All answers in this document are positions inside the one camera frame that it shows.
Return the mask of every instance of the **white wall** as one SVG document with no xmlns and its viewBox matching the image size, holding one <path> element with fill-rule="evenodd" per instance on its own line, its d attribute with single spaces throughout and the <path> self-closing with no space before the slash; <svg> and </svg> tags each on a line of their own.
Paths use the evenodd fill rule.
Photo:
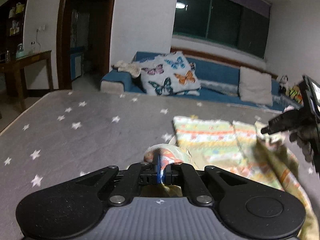
<svg viewBox="0 0 320 240">
<path fill-rule="evenodd" d="M 0 0 L 0 5 L 7 0 Z M 46 30 L 38 34 L 41 51 L 52 50 L 51 65 L 54 88 L 58 88 L 56 63 L 56 33 L 60 0 L 28 0 L 23 33 L 23 44 L 26 52 L 30 51 L 32 41 L 36 39 L 36 30 L 46 25 Z M 45 61 L 25 68 L 28 89 L 49 88 L 46 76 Z"/>
<path fill-rule="evenodd" d="M 320 82 L 320 0 L 292 0 L 274 4 L 265 59 L 267 70 L 289 83 L 302 74 Z"/>
<path fill-rule="evenodd" d="M 177 0 L 115 0 L 110 64 L 137 51 L 170 51 Z"/>
<path fill-rule="evenodd" d="M 261 58 L 208 41 L 174 35 L 171 46 L 206 52 L 266 69 L 266 62 Z"/>
</svg>

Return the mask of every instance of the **white pillow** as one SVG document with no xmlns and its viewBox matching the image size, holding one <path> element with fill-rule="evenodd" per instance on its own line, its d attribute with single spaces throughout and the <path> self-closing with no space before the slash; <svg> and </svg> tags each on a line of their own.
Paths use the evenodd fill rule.
<svg viewBox="0 0 320 240">
<path fill-rule="evenodd" d="M 241 67 L 239 95 L 242 101 L 272 106 L 271 75 Z"/>
<path fill-rule="evenodd" d="M 200 82 L 181 51 L 140 63 L 141 83 L 149 95 L 198 95 Z"/>
</svg>

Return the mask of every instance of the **wooden trim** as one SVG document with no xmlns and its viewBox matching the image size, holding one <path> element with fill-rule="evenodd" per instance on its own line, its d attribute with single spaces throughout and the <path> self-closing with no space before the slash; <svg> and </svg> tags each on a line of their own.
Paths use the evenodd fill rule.
<svg viewBox="0 0 320 240">
<path fill-rule="evenodd" d="M 112 30 L 112 17 L 113 17 L 113 8 L 115 6 L 115 0 L 109 0 L 108 5 L 108 20 L 107 20 L 107 33 L 106 33 L 106 49 L 105 49 L 105 64 L 103 68 L 103 75 L 109 73 L 110 68 L 110 46 L 111 46 L 111 30 Z"/>
<path fill-rule="evenodd" d="M 226 63 L 226 64 L 229 64 L 229 65 L 233 65 L 233 66 L 235 66 L 237 68 L 240 68 L 240 67 L 251 68 L 251 69 L 259 71 L 261 73 L 270 74 L 273 79 L 277 79 L 277 77 L 278 77 L 278 75 L 273 74 L 273 73 L 271 73 L 269 71 L 266 71 L 264 69 L 261 69 L 259 67 L 256 67 L 256 66 L 253 66 L 253 65 L 250 65 L 250 64 L 247 64 L 247 63 L 243 63 L 243 62 L 240 62 L 240 61 L 236 61 L 236 60 L 233 60 L 233 59 L 230 59 L 230 58 L 221 57 L 221 56 L 209 54 L 209 53 L 206 53 L 206 52 L 200 52 L 200 51 L 196 51 L 196 50 L 191 50 L 191 49 L 184 49 L 184 48 L 172 47 L 171 50 L 170 50 L 170 52 L 175 52 L 175 51 L 182 51 L 183 54 L 185 54 L 185 55 L 190 55 L 190 56 L 194 56 L 194 57 L 202 57 L 204 59 L 210 59 L 210 60 L 215 60 L 215 61 L 218 61 L 218 62 L 221 62 L 221 63 Z"/>
<path fill-rule="evenodd" d="M 63 20 L 65 15 L 65 6 L 67 0 L 60 0 L 59 11 L 58 11 L 58 22 L 57 22 L 57 75 L 58 75 L 58 84 L 59 89 L 71 89 L 71 78 L 70 68 L 66 68 L 63 64 Z M 106 26 L 106 49 L 105 49 L 105 63 L 103 66 L 103 74 L 109 72 L 110 66 L 110 44 L 111 44 L 111 28 L 112 28 L 112 17 L 113 17 L 113 8 L 115 0 L 109 0 L 108 5 L 108 20 Z"/>
<path fill-rule="evenodd" d="M 63 80 L 63 62 L 62 62 L 62 26 L 63 26 L 63 15 L 66 0 L 60 0 L 58 10 L 58 22 L 57 22 L 57 75 L 59 89 L 65 89 L 65 83 Z"/>
</svg>

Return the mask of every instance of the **cable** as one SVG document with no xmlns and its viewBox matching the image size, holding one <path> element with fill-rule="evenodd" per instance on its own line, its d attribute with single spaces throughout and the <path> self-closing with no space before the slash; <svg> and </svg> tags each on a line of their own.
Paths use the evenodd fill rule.
<svg viewBox="0 0 320 240">
<path fill-rule="evenodd" d="M 38 51 L 38 53 L 40 53 L 40 51 L 41 51 L 41 44 L 38 42 L 38 32 L 39 32 L 39 30 L 37 29 L 36 43 L 39 45 L 39 51 Z"/>
</svg>

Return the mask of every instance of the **blanket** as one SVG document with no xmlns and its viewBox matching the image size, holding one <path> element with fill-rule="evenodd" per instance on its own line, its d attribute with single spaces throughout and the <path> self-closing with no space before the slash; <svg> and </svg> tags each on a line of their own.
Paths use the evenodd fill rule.
<svg viewBox="0 0 320 240">
<path fill-rule="evenodd" d="M 179 147 L 156 145 L 149 148 L 145 161 L 151 162 L 158 151 L 161 170 L 167 164 L 185 162 L 203 170 L 214 165 L 247 179 L 285 190 L 297 197 L 306 209 L 306 221 L 298 235 L 301 240 L 319 239 L 317 218 L 310 200 L 299 184 L 298 161 L 283 145 L 284 136 L 262 135 L 262 123 L 249 125 L 222 120 L 199 120 L 175 116 L 173 124 Z M 174 186 L 164 187 L 169 195 L 181 195 Z"/>
</svg>

